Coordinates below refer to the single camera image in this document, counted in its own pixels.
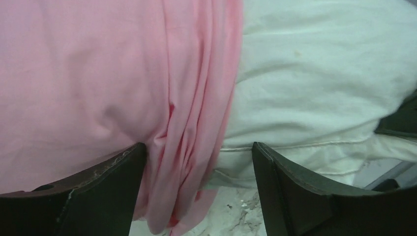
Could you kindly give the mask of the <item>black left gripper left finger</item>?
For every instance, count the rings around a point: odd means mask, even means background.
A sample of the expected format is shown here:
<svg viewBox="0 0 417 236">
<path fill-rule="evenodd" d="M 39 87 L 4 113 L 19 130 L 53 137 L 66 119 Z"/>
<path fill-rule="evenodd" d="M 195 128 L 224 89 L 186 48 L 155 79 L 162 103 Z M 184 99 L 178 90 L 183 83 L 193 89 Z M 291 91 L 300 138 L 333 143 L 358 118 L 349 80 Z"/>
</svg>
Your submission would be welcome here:
<svg viewBox="0 0 417 236">
<path fill-rule="evenodd" d="M 1 235 L 129 235 L 146 161 L 146 146 L 138 143 L 31 192 L 2 194 Z"/>
</svg>

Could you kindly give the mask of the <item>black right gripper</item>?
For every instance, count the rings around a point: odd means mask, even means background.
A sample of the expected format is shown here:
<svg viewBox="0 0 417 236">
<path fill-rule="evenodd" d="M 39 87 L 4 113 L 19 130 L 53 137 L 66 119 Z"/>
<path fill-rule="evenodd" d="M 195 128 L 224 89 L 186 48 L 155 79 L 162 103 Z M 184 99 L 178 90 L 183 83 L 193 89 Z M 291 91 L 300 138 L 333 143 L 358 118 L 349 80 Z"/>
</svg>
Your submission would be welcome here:
<svg viewBox="0 0 417 236">
<path fill-rule="evenodd" d="M 417 91 L 408 96 L 398 110 L 380 120 L 376 134 L 417 138 Z"/>
</svg>

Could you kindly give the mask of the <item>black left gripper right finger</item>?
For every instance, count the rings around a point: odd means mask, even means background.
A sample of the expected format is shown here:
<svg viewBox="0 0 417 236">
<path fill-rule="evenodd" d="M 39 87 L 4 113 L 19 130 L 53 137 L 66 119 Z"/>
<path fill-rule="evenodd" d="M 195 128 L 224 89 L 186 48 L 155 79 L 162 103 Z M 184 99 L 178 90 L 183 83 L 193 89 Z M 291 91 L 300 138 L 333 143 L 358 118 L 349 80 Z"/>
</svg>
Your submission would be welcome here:
<svg viewBox="0 0 417 236">
<path fill-rule="evenodd" d="M 390 191 L 342 184 L 311 171 L 264 143 L 252 148 L 269 236 L 414 236 L 417 188 Z"/>
</svg>

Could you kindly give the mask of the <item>white pillow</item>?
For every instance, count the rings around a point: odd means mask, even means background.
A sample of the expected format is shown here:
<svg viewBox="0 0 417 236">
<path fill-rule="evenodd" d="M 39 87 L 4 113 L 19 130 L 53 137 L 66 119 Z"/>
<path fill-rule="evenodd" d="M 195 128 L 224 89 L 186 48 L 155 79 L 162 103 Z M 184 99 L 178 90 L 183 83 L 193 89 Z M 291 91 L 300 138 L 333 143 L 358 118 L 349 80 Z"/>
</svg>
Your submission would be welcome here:
<svg viewBox="0 0 417 236">
<path fill-rule="evenodd" d="M 206 188 L 256 187 L 267 144 L 353 184 L 367 162 L 416 162 L 416 138 L 375 133 L 417 88 L 417 8 L 406 0 L 246 0 L 232 111 Z"/>
</svg>

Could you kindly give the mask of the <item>pink pillowcase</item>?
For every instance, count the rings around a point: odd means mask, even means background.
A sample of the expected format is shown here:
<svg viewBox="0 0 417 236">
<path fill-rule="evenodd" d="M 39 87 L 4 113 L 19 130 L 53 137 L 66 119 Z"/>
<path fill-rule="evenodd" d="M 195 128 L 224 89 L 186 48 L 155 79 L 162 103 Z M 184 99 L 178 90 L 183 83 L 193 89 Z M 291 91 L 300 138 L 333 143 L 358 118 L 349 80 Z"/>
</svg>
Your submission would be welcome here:
<svg viewBox="0 0 417 236">
<path fill-rule="evenodd" d="M 68 177 L 148 148 L 134 219 L 181 236 L 203 190 L 236 84 L 240 0 L 3 0 L 0 191 Z"/>
</svg>

